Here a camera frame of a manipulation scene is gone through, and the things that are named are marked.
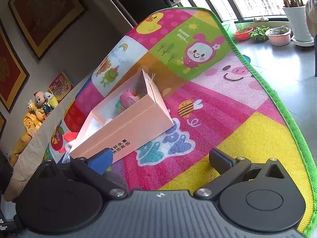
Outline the gold framed red picture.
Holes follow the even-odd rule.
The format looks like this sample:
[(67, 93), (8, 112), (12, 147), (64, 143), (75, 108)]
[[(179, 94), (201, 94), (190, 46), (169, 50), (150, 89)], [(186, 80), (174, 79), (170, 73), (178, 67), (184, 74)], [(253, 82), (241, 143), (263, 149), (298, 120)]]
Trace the gold framed red picture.
[(8, 6), (38, 60), (86, 11), (81, 0), (9, 0)]

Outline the colourful cartoon play mat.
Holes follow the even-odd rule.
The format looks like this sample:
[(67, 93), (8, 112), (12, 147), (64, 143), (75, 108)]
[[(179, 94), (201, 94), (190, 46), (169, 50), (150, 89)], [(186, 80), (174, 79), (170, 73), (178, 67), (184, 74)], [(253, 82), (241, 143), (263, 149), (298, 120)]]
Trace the colourful cartoon play mat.
[(174, 125), (112, 165), (130, 189), (194, 191), (218, 176), (208, 162), (212, 148), (254, 163), (275, 157), (305, 199), (298, 230), (313, 233), (316, 166), (308, 145), (275, 90), (205, 9), (161, 10), (128, 32), (67, 103), (44, 158), (59, 162), (66, 134), (78, 132), (99, 102), (141, 70)]

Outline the baby doll toy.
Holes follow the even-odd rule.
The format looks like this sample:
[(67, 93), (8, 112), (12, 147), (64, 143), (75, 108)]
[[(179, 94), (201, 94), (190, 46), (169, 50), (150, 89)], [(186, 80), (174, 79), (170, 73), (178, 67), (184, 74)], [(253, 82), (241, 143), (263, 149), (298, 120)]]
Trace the baby doll toy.
[(37, 91), (34, 94), (34, 103), (37, 108), (42, 108), (45, 103), (44, 93), (42, 91)]

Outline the pink round toy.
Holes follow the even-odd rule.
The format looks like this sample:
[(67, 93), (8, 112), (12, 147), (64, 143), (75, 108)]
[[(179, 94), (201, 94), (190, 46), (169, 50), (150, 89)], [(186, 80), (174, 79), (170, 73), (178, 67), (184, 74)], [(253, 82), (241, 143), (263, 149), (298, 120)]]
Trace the pink round toy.
[(129, 108), (138, 101), (138, 98), (132, 94), (130, 88), (120, 95), (120, 102), (124, 108)]

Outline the white pot palm plant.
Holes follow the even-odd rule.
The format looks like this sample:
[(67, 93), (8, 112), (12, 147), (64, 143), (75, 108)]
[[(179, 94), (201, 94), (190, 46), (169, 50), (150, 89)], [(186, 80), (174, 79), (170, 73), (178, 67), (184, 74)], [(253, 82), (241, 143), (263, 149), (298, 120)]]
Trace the white pot palm plant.
[(305, 18), (305, 5), (303, 0), (283, 0), (283, 10), (291, 24), (292, 40), (300, 47), (314, 46), (314, 38), (310, 35)]

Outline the pink cardboard box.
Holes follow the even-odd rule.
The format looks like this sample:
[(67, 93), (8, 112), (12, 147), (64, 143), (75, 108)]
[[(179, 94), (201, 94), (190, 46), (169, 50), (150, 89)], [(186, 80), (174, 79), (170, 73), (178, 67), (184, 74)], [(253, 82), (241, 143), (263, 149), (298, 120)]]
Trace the pink cardboard box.
[[(128, 88), (138, 101), (119, 113), (115, 104)], [(70, 150), (70, 156), (90, 158), (109, 148), (116, 162), (173, 126), (157, 86), (141, 70), (91, 110)]]

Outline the blue tissue pack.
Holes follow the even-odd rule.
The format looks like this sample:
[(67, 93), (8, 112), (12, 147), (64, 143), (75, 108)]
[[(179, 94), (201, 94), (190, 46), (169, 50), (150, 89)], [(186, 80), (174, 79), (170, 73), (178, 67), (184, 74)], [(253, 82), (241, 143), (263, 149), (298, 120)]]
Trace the blue tissue pack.
[(71, 160), (72, 160), (72, 158), (70, 156), (70, 152), (65, 152), (61, 163), (67, 164), (67, 163), (70, 163)]

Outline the green leafy plant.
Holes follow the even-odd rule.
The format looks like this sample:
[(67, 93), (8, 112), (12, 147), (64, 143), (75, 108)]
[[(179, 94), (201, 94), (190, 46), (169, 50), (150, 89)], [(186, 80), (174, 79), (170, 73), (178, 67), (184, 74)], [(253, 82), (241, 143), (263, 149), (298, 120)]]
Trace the green leafy plant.
[(250, 32), (249, 36), (251, 40), (253, 40), (253, 42), (255, 43), (265, 42), (269, 39), (268, 36), (265, 34), (266, 31), (268, 31), (269, 29), (270, 27), (258, 26), (253, 31)]

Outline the red picture book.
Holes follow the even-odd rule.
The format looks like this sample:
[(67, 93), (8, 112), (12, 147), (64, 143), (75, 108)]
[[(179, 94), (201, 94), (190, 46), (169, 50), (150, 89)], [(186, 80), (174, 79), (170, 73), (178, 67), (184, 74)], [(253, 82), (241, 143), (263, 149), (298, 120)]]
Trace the red picture book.
[(60, 72), (53, 82), (48, 86), (48, 90), (52, 93), (58, 102), (62, 101), (68, 93), (74, 88), (64, 72)]

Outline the yellow plush toy pile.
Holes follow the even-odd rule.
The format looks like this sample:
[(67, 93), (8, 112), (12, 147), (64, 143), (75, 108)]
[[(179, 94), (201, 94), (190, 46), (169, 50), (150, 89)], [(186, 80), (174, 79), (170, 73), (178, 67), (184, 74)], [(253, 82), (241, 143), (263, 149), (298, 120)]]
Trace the yellow plush toy pile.
[(23, 118), (25, 132), (23, 132), (23, 134), (20, 136), (10, 157), (10, 165), (12, 167), (17, 163), (20, 154), (35, 136), (36, 132), (39, 130), (45, 119), (46, 114), (42, 109), (25, 114)]

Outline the pink flower pot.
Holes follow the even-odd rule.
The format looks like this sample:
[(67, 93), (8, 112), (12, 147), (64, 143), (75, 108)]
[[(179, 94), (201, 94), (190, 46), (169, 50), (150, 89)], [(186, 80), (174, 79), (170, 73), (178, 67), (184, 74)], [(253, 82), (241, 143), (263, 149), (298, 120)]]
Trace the pink flower pot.
[(286, 26), (268, 29), (265, 34), (273, 46), (286, 46), (291, 42), (291, 29)]

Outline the white red toy rocket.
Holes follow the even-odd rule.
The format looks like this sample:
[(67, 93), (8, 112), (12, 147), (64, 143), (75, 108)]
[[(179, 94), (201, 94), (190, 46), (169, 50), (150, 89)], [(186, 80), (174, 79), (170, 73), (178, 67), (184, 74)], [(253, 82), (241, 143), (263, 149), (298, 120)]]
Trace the white red toy rocket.
[(78, 132), (65, 133), (63, 138), (66, 140), (66, 144), (64, 145), (63, 148), (59, 150), (59, 153), (70, 152), (77, 136), (78, 136)]

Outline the red flower pot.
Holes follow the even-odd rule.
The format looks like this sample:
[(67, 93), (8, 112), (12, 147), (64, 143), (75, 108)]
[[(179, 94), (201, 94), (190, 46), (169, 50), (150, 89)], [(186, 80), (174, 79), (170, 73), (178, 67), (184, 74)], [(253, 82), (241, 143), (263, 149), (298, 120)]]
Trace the red flower pot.
[(250, 34), (253, 30), (252, 27), (244, 27), (243, 29), (237, 30), (234, 36), (238, 41), (246, 41), (250, 39)]

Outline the teal round toy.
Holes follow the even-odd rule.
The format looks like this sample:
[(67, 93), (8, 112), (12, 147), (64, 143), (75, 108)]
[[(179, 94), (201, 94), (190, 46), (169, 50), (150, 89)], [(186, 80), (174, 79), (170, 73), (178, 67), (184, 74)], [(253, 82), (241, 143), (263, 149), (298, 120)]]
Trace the teal round toy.
[(115, 104), (115, 108), (119, 113), (122, 113), (124, 110), (126, 110), (126, 108), (122, 105), (121, 101), (118, 101)]

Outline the grey sofa cushion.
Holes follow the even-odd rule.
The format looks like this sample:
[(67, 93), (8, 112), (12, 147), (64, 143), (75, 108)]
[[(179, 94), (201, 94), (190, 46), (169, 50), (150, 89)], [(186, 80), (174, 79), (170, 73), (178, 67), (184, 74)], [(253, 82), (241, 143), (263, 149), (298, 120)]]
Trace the grey sofa cushion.
[(51, 137), (55, 128), (58, 123), (63, 120), (64, 115), (75, 99), (75, 96), (89, 77), (90, 75), (87, 75), (68, 95), (66, 95), (66, 97), (62, 100), (61, 105), (57, 106), (57, 108), (53, 110), (51, 115), (39, 128), (24, 151), (20, 154), (13, 167), (12, 177), (4, 193), (4, 199), (7, 202), (13, 201), (20, 195), (37, 167), (42, 163), (44, 153), (51, 142)]

